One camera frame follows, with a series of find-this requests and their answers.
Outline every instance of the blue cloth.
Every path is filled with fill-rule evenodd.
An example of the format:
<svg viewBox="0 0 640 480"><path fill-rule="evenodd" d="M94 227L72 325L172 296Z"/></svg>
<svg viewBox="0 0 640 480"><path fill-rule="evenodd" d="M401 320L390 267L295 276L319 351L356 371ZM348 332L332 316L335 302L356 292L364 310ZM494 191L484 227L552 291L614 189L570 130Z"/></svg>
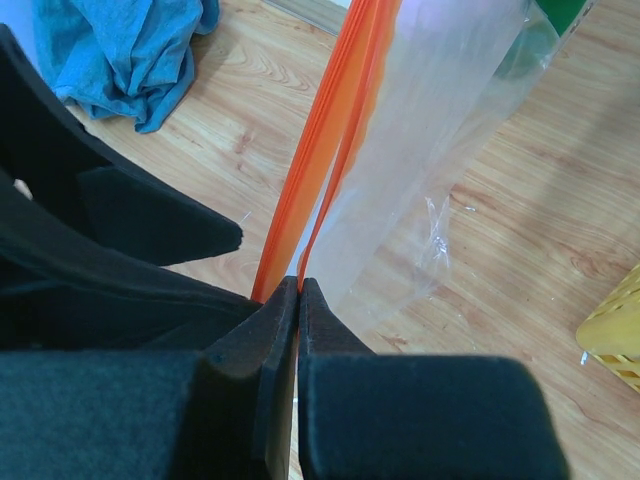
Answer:
<svg viewBox="0 0 640 480"><path fill-rule="evenodd" d="M218 23L218 0L35 0L41 74L91 118L135 117L158 130L195 76L194 33Z"/></svg>

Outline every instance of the green object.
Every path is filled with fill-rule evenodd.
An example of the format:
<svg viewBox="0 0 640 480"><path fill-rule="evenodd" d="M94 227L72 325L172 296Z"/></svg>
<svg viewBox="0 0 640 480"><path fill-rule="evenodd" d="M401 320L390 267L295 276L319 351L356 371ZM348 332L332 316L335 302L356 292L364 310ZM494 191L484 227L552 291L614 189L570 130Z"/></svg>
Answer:
<svg viewBox="0 0 640 480"><path fill-rule="evenodd" d="M547 63L557 43L558 35L546 19L527 26L513 42L495 75L503 80L530 75Z"/></svg>
<svg viewBox="0 0 640 480"><path fill-rule="evenodd" d="M588 0L537 0L542 11L547 15L551 25L558 32L564 33L573 24Z"/></svg>

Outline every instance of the black fabric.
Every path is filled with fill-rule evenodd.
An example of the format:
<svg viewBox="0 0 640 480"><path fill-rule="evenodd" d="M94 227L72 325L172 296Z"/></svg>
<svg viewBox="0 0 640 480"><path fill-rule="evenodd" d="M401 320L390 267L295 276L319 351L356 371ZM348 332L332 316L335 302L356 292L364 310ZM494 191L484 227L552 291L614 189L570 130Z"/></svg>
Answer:
<svg viewBox="0 0 640 480"><path fill-rule="evenodd" d="M240 246L238 225L89 135L0 24L0 165L33 199L104 247L156 265Z"/></svg>
<svg viewBox="0 0 640 480"><path fill-rule="evenodd" d="M0 206L0 257L41 278L40 283L30 278L31 288L23 293L16 293L15 276L13 283L0 284L5 308L29 305L28 318L17 327L29 343L133 348L185 323L200 322L208 326L202 338L210 345L259 307L102 248L25 198L1 171Z"/></svg>
<svg viewBox="0 0 640 480"><path fill-rule="evenodd" d="M357 353L355 337L341 354L315 281L299 321L305 479L569 478L542 393L517 362L375 356Z"/></svg>

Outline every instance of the black foam block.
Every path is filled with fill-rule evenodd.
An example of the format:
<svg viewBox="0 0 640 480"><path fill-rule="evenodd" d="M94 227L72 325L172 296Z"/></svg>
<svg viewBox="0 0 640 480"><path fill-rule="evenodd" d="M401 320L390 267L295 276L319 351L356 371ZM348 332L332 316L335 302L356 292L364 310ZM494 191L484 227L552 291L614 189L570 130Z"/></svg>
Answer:
<svg viewBox="0 0 640 480"><path fill-rule="evenodd" d="M569 477L542 393L519 363L376 356L345 328L318 284L305 281L298 360L305 479Z"/></svg>
<svg viewBox="0 0 640 480"><path fill-rule="evenodd" d="M211 375L191 352L4 353L0 478L194 478L186 456L215 478L183 447Z"/></svg>

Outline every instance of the orange strip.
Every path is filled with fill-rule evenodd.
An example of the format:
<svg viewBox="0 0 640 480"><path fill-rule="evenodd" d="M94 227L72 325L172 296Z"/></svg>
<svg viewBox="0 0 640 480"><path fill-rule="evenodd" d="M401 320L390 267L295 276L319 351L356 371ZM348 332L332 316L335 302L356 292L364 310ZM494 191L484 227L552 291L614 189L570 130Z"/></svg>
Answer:
<svg viewBox="0 0 640 480"><path fill-rule="evenodd" d="M394 29L392 27L395 22L390 22L390 19L395 20L401 3L401 0L395 2L382 0L376 8L374 25L368 41L370 48L367 52L365 68L360 77L351 117L349 118L349 123L344 133L342 143L340 144L338 156L336 157L327 191L322 199L320 211L313 226L309 243L304 249L298 264L298 288L300 289L304 282L305 271L309 263L309 255L318 237L322 223L329 212L331 204L340 191L342 179L353 167L357 153L364 142L367 126L375 110L378 92L384 78L384 57L389 51L391 41L393 40Z"/></svg>
<svg viewBox="0 0 640 480"><path fill-rule="evenodd" d="M350 130L347 137L349 144L353 143L353 135L358 133L363 95L366 95L363 77L368 79L371 63L375 59L371 52L375 51L380 38L387 38L389 26L395 20L395 15L389 15L385 19L379 12L389 11L387 7L391 5L397 11L400 3L401 0L354 0L348 11L269 229L253 288L254 300L266 301L286 273L345 129ZM355 110L354 99L359 103L359 108ZM364 138L364 133L357 136ZM334 170L332 173L330 182L335 184L332 186L331 198L324 199L328 202L326 206L323 201L325 209L328 209L340 179L353 162L355 154L350 155L350 150L341 146L344 158L339 171Z"/></svg>

